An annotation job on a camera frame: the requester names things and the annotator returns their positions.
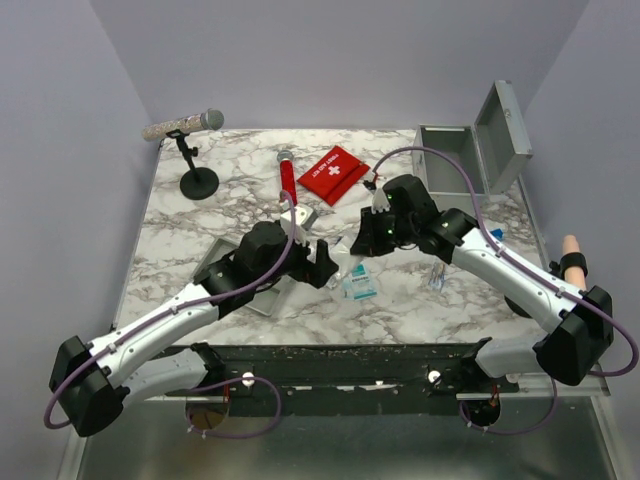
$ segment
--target table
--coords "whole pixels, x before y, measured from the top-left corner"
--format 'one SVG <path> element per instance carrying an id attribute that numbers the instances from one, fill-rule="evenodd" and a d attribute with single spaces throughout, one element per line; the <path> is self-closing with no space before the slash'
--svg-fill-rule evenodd
<path id="1" fill-rule="evenodd" d="M 218 192 L 203 201 L 188 200 L 178 184 L 186 164 L 175 142 L 160 153 L 140 237 L 126 287 L 119 327 L 156 308 L 189 281 L 216 237 L 239 240 L 259 220 L 278 215 L 279 170 L 276 155 L 287 148 L 295 155 L 299 176 L 331 147 L 340 145 L 369 165 L 398 147 L 411 145 L 413 130 L 230 130 L 189 136 L 198 147 L 197 165 L 220 177 Z M 398 155 L 380 170 L 381 180 L 410 173 L 410 156 Z M 345 232 L 357 232 L 360 208 L 371 194 L 361 183 L 329 207 L 298 186 L 299 198 L 314 207 L 319 219 L 311 239 L 329 244 Z M 504 242 L 540 264 L 537 241 L 519 185 L 493 196 L 483 207 L 487 225 L 501 228 Z M 378 295 L 354 301 L 342 290 L 316 290 L 296 284 L 272 316 L 242 308 L 213 325 L 184 337 L 179 344 L 362 344 L 475 342 L 486 336 L 507 338 L 539 331 L 529 319 L 514 315 L 503 296 L 475 276 L 447 267 L 441 292 L 428 288 L 435 257 L 417 250 L 396 251 L 365 264 Z"/>

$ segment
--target black round base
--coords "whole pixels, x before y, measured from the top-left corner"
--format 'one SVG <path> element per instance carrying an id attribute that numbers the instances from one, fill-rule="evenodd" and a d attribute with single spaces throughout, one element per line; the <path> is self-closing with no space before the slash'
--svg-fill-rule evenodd
<path id="1" fill-rule="evenodd" d="M 209 168 L 197 167 L 196 172 L 198 172 L 198 179 L 191 170 L 182 176 L 180 191 L 190 200 L 204 200 L 216 193 L 220 181 L 216 172 Z"/>

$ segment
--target microphone stand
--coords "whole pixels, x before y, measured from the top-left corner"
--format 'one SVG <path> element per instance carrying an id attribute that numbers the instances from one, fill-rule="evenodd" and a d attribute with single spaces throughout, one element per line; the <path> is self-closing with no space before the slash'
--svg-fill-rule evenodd
<path id="1" fill-rule="evenodd" d="M 210 168 L 196 167 L 193 164 L 193 157 L 198 156 L 198 147 L 189 148 L 185 140 L 188 135 L 180 130 L 172 130 L 167 133 L 167 137 L 176 141 L 182 158 L 189 165 L 189 171 L 180 179 L 180 191 L 190 200 L 204 200 L 218 190 L 220 180 L 216 172 Z"/>

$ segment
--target robotic arm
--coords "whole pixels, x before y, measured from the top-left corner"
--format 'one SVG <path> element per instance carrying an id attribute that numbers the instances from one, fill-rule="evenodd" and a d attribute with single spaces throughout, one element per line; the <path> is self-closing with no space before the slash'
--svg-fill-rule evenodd
<path id="1" fill-rule="evenodd" d="M 300 213 L 294 214 L 295 220 L 300 220 Z M 291 214 L 284 214 L 278 222 L 257 223 L 242 237 L 235 252 L 210 264 L 161 307 L 89 344 L 78 337 L 64 342 L 49 386 L 78 434 L 99 432 L 135 401 L 212 385 L 224 378 L 223 362 L 207 345 L 157 357 L 184 335 L 250 302 L 262 279 L 262 283 L 269 283 L 289 275 L 320 288 L 338 270 L 344 274 L 355 266 L 343 264 L 339 268 L 342 262 L 332 259 L 323 240 L 317 242 L 315 262 L 311 262 L 305 232 L 296 223 Z M 287 239 L 285 229 L 290 229 L 293 238 Z M 558 381 L 577 385 L 612 342 L 610 325 L 543 288 L 505 258 L 517 258 L 536 275 L 610 313 L 611 298 L 606 292 L 598 287 L 580 291 L 503 245 L 499 244 L 496 252 L 474 218 L 456 209 L 438 211 L 422 182 L 403 175 L 378 189 L 373 206 L 362 209 L 351 255 L 359 261 L 363 256 L 386 255 L 410 244 L 484 279 L 547 332 L 510 340 L 483 339 L 472 345 L 460 359 L 459 368 L 443 374 L 452 377 L 448 384 L 460 386 L 450 394 L 464 387 L 487 385 L 507 373 L 545 371 Z"/>

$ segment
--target blue object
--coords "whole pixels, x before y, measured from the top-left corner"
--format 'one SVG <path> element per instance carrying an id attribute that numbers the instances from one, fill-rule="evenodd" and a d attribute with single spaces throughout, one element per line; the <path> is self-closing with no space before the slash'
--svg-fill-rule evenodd
<path id="1" fill-rule="evenodd" d="M 491 235 L 493 235 L 494 237 L 496 237 L 498 240 L 502 240 L 502 237 L 504 236 L 504 232 L 500 228 L 496 228 L 495 230 L 491 230 L 489 233 Z"/>

